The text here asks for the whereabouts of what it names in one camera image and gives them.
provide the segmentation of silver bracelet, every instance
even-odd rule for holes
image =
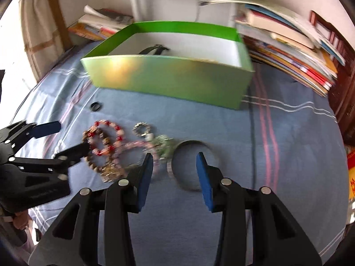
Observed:
[[[176,153],[176,151],[183,147],[183,146],[186,146],[186,145],[192,145],[192,144],[195,144],[195,145],[201,145],[201,146],[204,146],[206,147],[209,151],[211,151],[211,153],[214,155],[215,159],[217,160],[217,163],[218,163],[218,167],[219,167],[219,157],[215,154],[215,152],[211,149],[211,147],[209,145],[207,145],[206,143],[202,142],[202,141],[198,141],[198,140],[186,140],[186,141],[183,141],[183,142],[180,142],[179,144],[177,144],[172,152],[172,155],[171,157],[168,159],[167,163],[166,163],[166,168],[167,168],[167,171],[168,171],[168,175],[170,178],[174,179],[175,182],[179,185],[180,188],[184,189],[184,190],[187,190],[187,191],[201,191],[201,188],[198,187],[198,188],[194,188],[194,187],[191,187],[191,186],[187,186],[187,185],[184,185],[181,181],[179,181],[177,179],[177,177],[174,175],[174,170],[173,170],[173,159],[174,159],[174,155]]]

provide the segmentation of brown wooden furniture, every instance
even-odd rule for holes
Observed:
[[[310,22],[322,33],[328,34],[326,37],[346,61],[342,66],[335,58],[332,59],[338,70],[338,80],[329,91],[328,100],[337,117],[344,143],[355,146],[355,51],[331,23],[314,11],[311,11]]]

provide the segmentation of box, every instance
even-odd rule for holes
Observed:
[[[162,55],[138,55],[155,44]],[[82,60],[96,87],[164,95],[238,109],[253,75],[249,54],[230,27],[152,21],[122,29]]]

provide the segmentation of beige curtain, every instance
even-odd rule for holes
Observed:
[[[33,75],[40,81],[63,54],[63,44],[48,0],[20,0],[25,51]]]

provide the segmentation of white bead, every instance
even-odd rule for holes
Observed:
[[[153,141],[154,139],[154,134],[153,133],[147,133],[145,136],[144,136],[144,139],[148,142],[150,141]]]

